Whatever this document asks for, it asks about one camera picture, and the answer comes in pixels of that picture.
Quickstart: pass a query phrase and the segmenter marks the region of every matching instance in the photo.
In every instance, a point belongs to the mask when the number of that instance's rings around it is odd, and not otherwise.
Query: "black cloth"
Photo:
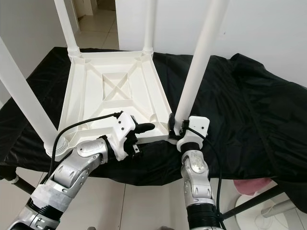
[[[155,53],[153,57],[175,112],[192,56]],[[66,48],[55,47],[27,79],[55,127],[70,65]],[[307,212],[307,193],[303,192],[307,191],[306,88],[269,73],[261,63],[241,54],[229,60],[211,56],[191,115],[210,119],[208,139],[220,154],[223,178],[270,177]],[[163,185],[181,178],[181,156],[174,145],[158,141],[141,148],[142,158],[109,162],[91,176],[134,185]],[[204,145],[202,151],[210,176],[218,177],[212,149]],[[50,166],[41,139],[12,99],[0,110],[0,165],[44,172]]]

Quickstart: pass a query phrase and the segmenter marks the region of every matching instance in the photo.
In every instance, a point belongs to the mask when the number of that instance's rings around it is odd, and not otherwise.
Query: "pink object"
[[[267,186],[271,181],[270,178],[234,180],[234,184],[240,194],[253,196],[255,192]]]

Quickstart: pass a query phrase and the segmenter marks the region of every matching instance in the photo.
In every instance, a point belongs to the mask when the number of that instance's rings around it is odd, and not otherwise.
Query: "doorway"
[[[115,0],[73,0],[80,26],[80,48],[119,49]]]

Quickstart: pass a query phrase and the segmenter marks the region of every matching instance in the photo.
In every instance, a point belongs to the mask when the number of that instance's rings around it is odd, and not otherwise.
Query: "black cable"
[[[99,117],[87,119],[87,120],[78,122],[76,124],[73,124],[71,126],[68,126],[65,129],[63,129],[62,131],[60,131],[59,134],[57,135],[55,141],[54,141],[54,144],[53,144],[52,156],[51,156],[51,164],[50,164],[50,169],[49,169],[49,173],[47,175],[47,178],[49,178],[52,175],[52,173],[53,173],[54,163],[55,163],[55,159],[56,159],[57,144],[58,144],[59,138],[63,135],[63,133],[65,133],[67,130],[69,130],[71,128],[74,128],[76,126],[82,125],[82,124],[87,123],[87,122],[101,120],[101,119],[105,119],[105,118],[112,117],[112,116],[118,118],[120,115],[121,115],[121,113],[113,113],[113,114],[109,114],[109,115],[105,115],[105,116],[99,116]]]
[[[219,182],[217,185],[217,196],[216,196],[216,211],[218,214],[218,217],[220,219],[220,224],[222,226],[222,228],[224,230],[226,230],[226,227],[223,223],[223,220],[221,219],[221,212],[220,212],[220,195],[221,195],[221,187],[222,187],[222,168],[221,168],[221,161],[220,161],[220,157],[219,154],[217,153],[216,149],[214,148],[213,144],[206,138],[204,137],[202,134],[200,134],[199,132],[195,131],[194,129],[187,127],[185,128],[186,130],[191,131],[192,133],[195,133],[197,136],[201,137],[203,140],[205,140],[209,146],[211,147],[211,149],[213,150],[213,152],[215,153],[216,159],[217,159],[217,164],[219,166]]]

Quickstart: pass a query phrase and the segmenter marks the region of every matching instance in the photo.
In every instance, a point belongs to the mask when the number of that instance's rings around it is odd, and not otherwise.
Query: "black stand leg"
[[[35,190],[31,184],[16,174],[16,167],[0,166],[0,179],[11,181],[13,185],[24,190],[28,194],[32,194]]]
[[[222,215],[223,219],[227,219],[230,217],[233,217],[234,215],[243,212],[251,207],[254,207],[274,196],[277,196],[279,194],[283,193],[283,190],[280,188],[280,186],[275,186],[271,189],[269,189],[268,191],[265,191],[264,193],[261,193],[260,195],[252,198],[251,200],[239,205],[238,207],[235,207],[231,210],[229,210],[228,212],[224,213]]]

